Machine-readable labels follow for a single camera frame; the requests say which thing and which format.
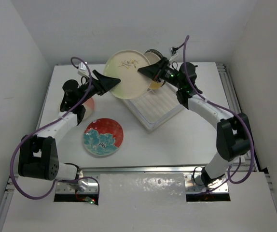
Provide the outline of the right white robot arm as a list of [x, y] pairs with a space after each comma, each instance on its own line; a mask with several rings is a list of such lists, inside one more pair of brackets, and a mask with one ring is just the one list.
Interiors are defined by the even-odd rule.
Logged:
[[224, 176], [230, 164], [247, 152], [254, 152], [248, 116], [209, 101], [195, 85], [196, 67], [183, 62], [178, 70], [169, 67], [167, 58], [138, 69], [138, 72], [153, 81], [164, 80], [178, 90], [177, 99], [186, 109], [197, 113], [216, 130], [217, 152], [213, 159], [194, 178], [199, 186], [208, 187]]

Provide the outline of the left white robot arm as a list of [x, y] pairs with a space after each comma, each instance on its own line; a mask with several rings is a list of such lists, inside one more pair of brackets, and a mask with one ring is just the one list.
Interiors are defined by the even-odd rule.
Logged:
[[60, 105], [57, 122], [32, 136], [25, 136], [19, 151], [18, 174], [44, 180], [73, 180], [78, 167], [64, 164], [58, 159], [57, 145], [65, 135], [78, 126], [86, 112], [83, 103], [94, 95], [103, 95], [116, 87], [121, 80], [107, 77], [94, 70], [95, 77], [86, 83], [68, 80], [63, 84], [64, 96]]

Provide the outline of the pink cream branch plate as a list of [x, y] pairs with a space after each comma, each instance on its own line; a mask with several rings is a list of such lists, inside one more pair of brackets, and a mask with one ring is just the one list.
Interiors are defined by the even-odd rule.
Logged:
[[82, 106], [85, 108], [85, 114], [83, 120], [86, 120], [88, 117], [92, 115], [95, 110], [95, 102], [93, 98], [88, 99], [85, 101]]

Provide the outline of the tan plate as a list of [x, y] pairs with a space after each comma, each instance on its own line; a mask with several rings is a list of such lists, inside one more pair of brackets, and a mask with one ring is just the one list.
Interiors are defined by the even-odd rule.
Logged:
[[161, 88], [164, 84], [165, 84], [165, 80], [163, 80], [163, 79], [159, 79], [159, 80], [157, 80], [157, 81], [155, 81], [154, 79], [155, 79], [155, 74], [156, 74], [156, 68], [152, 68], [151, 69], [151, 71], [152, 71], [152, 76], [153, 76], [153, 78], [152, 78], [152, 82], [151, 82], [151, 84], [150, 84], [150, 86], [149, 86], [149, 88], [151, 89], [151, 90], [156, 90], [156, 89], [159, 89], [159, 88]]

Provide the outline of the red blue floral plate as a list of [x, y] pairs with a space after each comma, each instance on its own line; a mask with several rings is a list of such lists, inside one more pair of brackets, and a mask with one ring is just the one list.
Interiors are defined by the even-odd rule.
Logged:
[[84, 131], [85, 149], [96, 157], [106, 157], [115, 153], [124, 140], [122, 126], [110, 118], [100, 118], [91, 122]]

